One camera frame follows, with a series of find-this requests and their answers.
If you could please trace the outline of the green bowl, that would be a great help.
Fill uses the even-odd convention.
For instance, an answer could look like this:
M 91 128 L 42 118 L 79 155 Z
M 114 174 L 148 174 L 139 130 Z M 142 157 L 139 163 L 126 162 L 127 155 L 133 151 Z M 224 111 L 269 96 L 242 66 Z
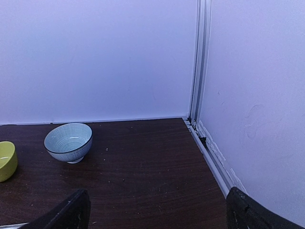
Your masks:
M 0 182 L 8 180 L 16 171 L 18 158 L 15 145 L 10 141 L 0 143 Z

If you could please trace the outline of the right aluminium frame post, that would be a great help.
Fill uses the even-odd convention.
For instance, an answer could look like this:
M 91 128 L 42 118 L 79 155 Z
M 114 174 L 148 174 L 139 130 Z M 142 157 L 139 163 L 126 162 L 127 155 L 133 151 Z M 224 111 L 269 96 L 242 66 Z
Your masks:
M 196 41 L 193 70 L 193 87 L 189 121 L 196 126 L 200 119 L 202 100 L 207 72 L 209 41 L 211 34 L 212 1 L 197 2 Z

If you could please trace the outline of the light blue bowl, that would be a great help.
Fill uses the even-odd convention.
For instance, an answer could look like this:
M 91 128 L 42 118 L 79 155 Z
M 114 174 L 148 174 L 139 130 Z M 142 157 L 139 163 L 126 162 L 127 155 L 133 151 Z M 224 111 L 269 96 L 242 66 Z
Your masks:
M 56 160 L 77 164 L 88 154 L 93 130 L 84 123 L 68 123 L 51 130 L 44 139 L 44 147 Z

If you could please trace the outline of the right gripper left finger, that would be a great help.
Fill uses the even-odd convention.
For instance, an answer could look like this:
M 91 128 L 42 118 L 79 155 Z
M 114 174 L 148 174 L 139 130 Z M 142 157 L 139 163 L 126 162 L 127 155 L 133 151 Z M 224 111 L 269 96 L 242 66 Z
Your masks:
M 79 189 L 25 229 L 87 229 L 91 213 L 88 191 Z

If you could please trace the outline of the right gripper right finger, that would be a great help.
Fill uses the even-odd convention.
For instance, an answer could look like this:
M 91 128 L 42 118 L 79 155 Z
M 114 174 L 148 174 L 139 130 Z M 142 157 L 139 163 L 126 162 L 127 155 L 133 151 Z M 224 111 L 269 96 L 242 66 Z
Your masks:
M 301 229 L 302 227 L 269 211 L 237 187 L 226 197 L 229 229 Z

